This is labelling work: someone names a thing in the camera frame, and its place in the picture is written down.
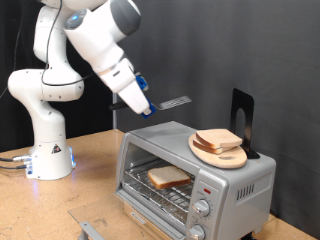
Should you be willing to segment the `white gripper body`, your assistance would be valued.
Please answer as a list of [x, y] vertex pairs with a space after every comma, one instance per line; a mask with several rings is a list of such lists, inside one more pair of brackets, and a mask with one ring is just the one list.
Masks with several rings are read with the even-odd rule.
[[143, 114], [143, 111], [150, 108], [149, 102], [138, 83], [133, 81], [118, 92], [121, 99], [137, 114]]

